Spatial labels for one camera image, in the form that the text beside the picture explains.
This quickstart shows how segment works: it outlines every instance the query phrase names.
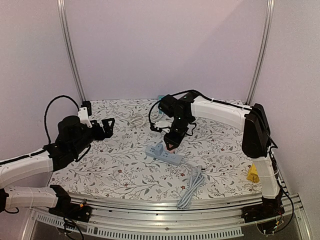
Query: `black cable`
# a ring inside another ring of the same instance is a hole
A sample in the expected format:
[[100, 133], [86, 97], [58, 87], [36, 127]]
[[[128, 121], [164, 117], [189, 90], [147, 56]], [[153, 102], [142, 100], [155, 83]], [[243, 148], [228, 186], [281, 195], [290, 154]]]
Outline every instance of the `black cable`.
[[46, 109], [45, 109], [45, 112], [44, 112], [44, 130], [45, 130], [45, 134], [46, 134], [46, 137], [48, 138], [48, 144], [51, 144], [51, 138], [49, 136], [49, 131], [48, 131], [48, 126], [47, 126], [47, 114], [48, 114], [48, 110], [49, 110], [49, 107], [51, 106], [51, 104], [57, 100], [57, 99], [61, 99], [61, 98], [66, 98], [66, 99], [69, 99], [71, 100], [74, 105], [76, 106], [76, 108], [79, 110], [79, 105], [76, 103], [76, 101], [70, 97], [70, 96], [67, 96], [67, 95], [59, 95], [59, 96], [56, 96], [54, 99], [52, 99], [48, 106], [46, 106]]
[[280, 230], [276, 230], [275, 233], [278, 233], [278, 232], [281, 232], [282, 230], [284, 230], [289, 224], [290, 222], [292, 221], [292, 219], [294, 218], [294, 215], [295, 215], [295, 205], [294, 205], [294, 202], [292, 201], [291, 197], [289, 196], [288, 193], [286, 193], [286, 191], [284, 190], [284, 188], [282, 187], [282, 185], [280, 184], [280, 182], [277, 180], [276, 181], [281, 189], [281, 191], [283, 192], [283, 194], [289, 199], [290, 203], [291, 203], [291, 206], [292, 206], [292, 213], [291, 213], [291, 217], [289, 219], [289, 221], [287, 222], [287, 224], [282, 227]]
[[15, 208], [16, 209], [16, 211], [8, 211], [8, 210], [4, 210], [7, 214], [18, 214], [19, 213], [19, 208]]
[[85, 151], [85, 153], [84, 153], [81, 157], [79, 157], [77, 160], [75, 160], [75, 162], [76, 162], [76, 163], [79, 162], [79, 161], [89, 152], [90, 149], [91, 149], [91, 144], [89, 145], [89, 147], [88, 147], [88, 149]]
[[201, 97], [203, 97], [204, 99], [206, 99], [206, 100], [208, 100], [208, 101], [210, 101], [210, 102], [214, 102], [214, 103], [218, 103], [218, 104], [223, 104], [223, 105], [232, 106], [232, 107], [235, 107], [235, 108], [237, 108], [237, 109], [244, 109], [244, 110], [251, 111], [251, 108], [242, 107], [242, 106], [239, 106], [239, 105], [230, 103], [230, 102], [225, 102], [225, 101], [220, 101], [220, 100], [212, 99], [212, 98], [207, 97], [207, 96], [203, 95], [201, 92], [199, 92], [199, 91], [197, 91], [197, 90], [194, 90], [194, 89], [191, 89], [191, 90], [188, 90], [188, 91], [184, 91], [184, 92], [199, 94]]
[[6, 161], [2, 161], [2, 162], [0, 162], [0, 165], [5, 165], [5, 164], [9, 164], [9, 163], [13, 163], [13, 162], [19, 161], [19, 160], [21, 160], [21, 159], [30, 158], [30, 157], [33, 157], [33, 156], [42, 154], [42, 153], [44, 153], [45, 151], [46, 151], [46, 150], [41, 149], [40, 151], [33, 152], [33, 153], [31, 153], [30, 155], [26, 154], [26, 155], [18, 156], [18, 157], [16, 157], [16, 158], [12, 158], [12, 159], [9, 159], [9, 160], [6, 160]]
[[80, 230], [79, 226], [75, 223], [75, 221], [73, 221], [70, 217], [64, 215], [63, 217], [63, 221], [64, 221], [64, 225], [63, 225], [63, 228], [64, 228], [64, 234], [71, 240], [77, 240], [71, 236], [69, 236], [69, 233], [67, 233], [67, 225], [71, 226], [71, 227], [75, 227], [80, 235], [81, 235], [81, 240], [84, 240], [85, 239], [85, 236], [84, 234], [82, 233], [82, 231]]
[[[51, 139], [50, 139], [50, 136], [49, 136], [49, 132], [48, 132], [48, 127], [47, 127], [47, 114], [48, 114], [48, 110], [49, 110], [49, 107], [50, 105], [57, 99], [60, 99], [60, 98], [67, 98], [69, 100], [71, 100], [75, 106], [77, 107], [77, 109], [79, 110], [79, 106], [78, 104], [76, 103], [76, 101], [74, 99], [72, 99], [70, 96], [67, 96], [67, 95], [59, 95], [59, 96], [56, 96], [54, 99], [52, 99], [49, 104], [47, 105], [46, 109], [45, 109], [45, 112], [44, 112], [44, 130], [45, 130], [45, 134], [48, 138], [48, 144], [51, 144]], [[9, 159], [9, 160], [6, 160], [6, 161], [3, 161], [3, 162], [0, 162], [0, 165], [4, 165], [4, 164], [9, 164], [9, 163], [13, 163], [13, 162], [16, 162], [16, 161], [19, 161], [21, 159], [26, 159], [26, 158], [30, 158], [30, 157], [33, 157], [33, 156], [36, 156], [36, 155], [39, 155], [39, 154], [42, 154], [44, 153], [46, 150], [42, 149], [40, 151], [37, 151], [37, 152], [33, 152], [31, 154], [26, 154], [26, 155], [22, 155], [22, 156], [18, 156], [18, 157], [15, 157], [15, 158], [12, 158], [12, 159]]]
[[154, 109], [154, 107], [160, 103], [161, 100], [158, 100], [155, 104], [152, 105], [152, 107], [150, 108], [149, 110], [149, 114], [148, 114], [148, 119], [149, 119], [149, 123], [150, 123], [150, 127], [154, 125], [154, 123], [151, 121], [151, 112], [152, 112], [152, 109]]

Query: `vertical metal pole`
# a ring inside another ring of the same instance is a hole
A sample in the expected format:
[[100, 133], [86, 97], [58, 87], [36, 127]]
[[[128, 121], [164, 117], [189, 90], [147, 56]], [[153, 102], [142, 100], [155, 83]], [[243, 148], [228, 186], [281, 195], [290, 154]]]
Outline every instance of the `vertical metal pole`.
[[260, 72], [262, 69], [262, 65], [264, 62], [265, 53], [266, 53], [266, 49], [267, 49], [269, 32], [270, 32], [270, 28], [271, 28], [273, 13], [274, 13], [274, 6], [275, 6], [275, 0], [268, 0], [260, 52], [259, 52], [257, 63], [255, 66], [255, 69], [254, 69], [254, 74], [253, 74], [252, 82], [250, 85], [249, 94], [248, 94], [248, 97], [245, 102], [245, 104], [247, 104], [247, 105], [250, 105], [252, 103], [252, 100], [255, 95], [257, 83], [259, 80]]
[[68, 54], [71, 71], [73, 75], [73, 79], [75, 82], [76, 90], [79, 94], [79, 97], [81, 101], [86, 100], [85, 91], [81, 83], [80, 75], [78, 72], [78, 67], [75, 59], [74, 50], [71, 44], [71, 38], [69, 33], [69, 27], [68, 27], [68, 21], [67, 21], [67, 14], [66, 14], [66, 7], [65, 7], [65, 0], [57, 0], [58, 4], [58, 11], [59, 11], [59, 17], [60, 17], [60, 23], [63, 33], [63, 38], [65, 42], [66, 51]]

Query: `gray power strip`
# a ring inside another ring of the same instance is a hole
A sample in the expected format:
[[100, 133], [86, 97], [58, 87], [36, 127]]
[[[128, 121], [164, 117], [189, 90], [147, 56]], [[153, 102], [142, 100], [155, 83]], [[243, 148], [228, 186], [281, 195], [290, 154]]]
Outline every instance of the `gray power strip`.
[[147, 146], [145, 148], [145, 154], [176, 166], [179, 166], [182, 160], [182, 156], [165, 151], [162, 143], [158, 143], [156, 146]]

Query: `floral tablecloth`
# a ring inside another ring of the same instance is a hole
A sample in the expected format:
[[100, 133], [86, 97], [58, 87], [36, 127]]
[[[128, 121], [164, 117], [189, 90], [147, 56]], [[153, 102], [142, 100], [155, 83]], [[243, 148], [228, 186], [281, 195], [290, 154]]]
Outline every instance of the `floral tablecloth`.
[[193, 199], [213, 199], [253, 194], [261, 185], [246, 180], [252, 164], [241, 150], [242, 132], [205, 118], [196, 120], [193, 136], [186, 136], [176, 150], [180, 166], [146, 156], [146, 146], [163, 140], [149, 124], [133, 127], [132, 115], [147, 115], [154, 99], [92, 101], [92, 119], [115, 118], [113, 136], [94, 141], [78, 163], [54, 172], [49, 184], [84, 195], [166, 201], [179, 199], [188, 188], [191, 165], [205, 168], [205, 183]]

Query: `metal rail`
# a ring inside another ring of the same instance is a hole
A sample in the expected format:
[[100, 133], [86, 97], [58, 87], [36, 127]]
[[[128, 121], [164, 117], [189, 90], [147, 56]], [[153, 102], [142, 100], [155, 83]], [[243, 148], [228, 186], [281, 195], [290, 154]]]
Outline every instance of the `metal rail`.
[[255, 91], [257, 88], [257, 83], [259, 80], [260, 72], [262, 69], [262, 65], [264, 62], [265, 58], [265, 53], [267, 49], [267, 44], [268, 44], [268, 38], [269, 38], [269, 33], [270, 33], [270, 28], [271, 28], [271, 23], [272, 23], [272, 17], [274, 14], [274, 6], [275, 6], [275, 0], [268, 0], [267, 2], [267, 8], [266, 8], [266, 14], [265, 14], [265, 21], [264, 21], [264, 28], [263, 28], [263, 35], [262, 35], [262, 42], [260, 46], [260, 51], [258, 55], [258, 59], [256, 62], [256, 66], [254, 69], [253, 73], [253, 78], [252, 82], [250, 85], [249, 93], [246, 99], [245, 104], [250, 105], [252, 103], [252, 100], [255, 95]]
[[[301, 200], [297, 194], [291, 196], [296, 212], [303, 211]], [[86, 235], [108, 239], [145, 239], [145, 240], [205, 240], [228, 239], [243, 236], [241, 227], [256, 224], [245, 223], [241, 218], [241, 208], [261, 202], [259, 196], [253, 200], [237, 197], [227, 198], [228, 202], [221, 203], [210, 199], [198, 204], [202, 209], [175, 210], [171, 207], [163, 210], [158, 206], [153, 209], [141, 209], [132, 203], [130, 208], [111, 206], [107, 202], [89, 200], [93, 208], [89, 223], [78, 222], [82, 232]], [[285, 216], [291, 214], [291, 203], [282, 198]], [[34, 218], [58, 228], [63, 228], [63, 220], [48, 213], [44, 207], [35, 207]]]
[[58, 4], [58, 11], [59, 11], [59, 17], [60, 17], [63, 38], [64, 38], [65, 47], [66, 47], [66, 51], [67, 51], [69, 62], [70, 62], [70, 67], [71, 67], [74, 83], [75, 83], [78, 95], [79, 95], [81, 101], [83, 102], [86, 100], [86, 96], [85, 96], [84, 88], [81, 83], [74, 50], [73, 50], [73, 47], [71, 44], [71, 38], [70, 38], [68, 21], [67, 21], [67, 14], [66, 14], [66, 7], [65, 7], [65, 0], [57, 0], [57, 4]]

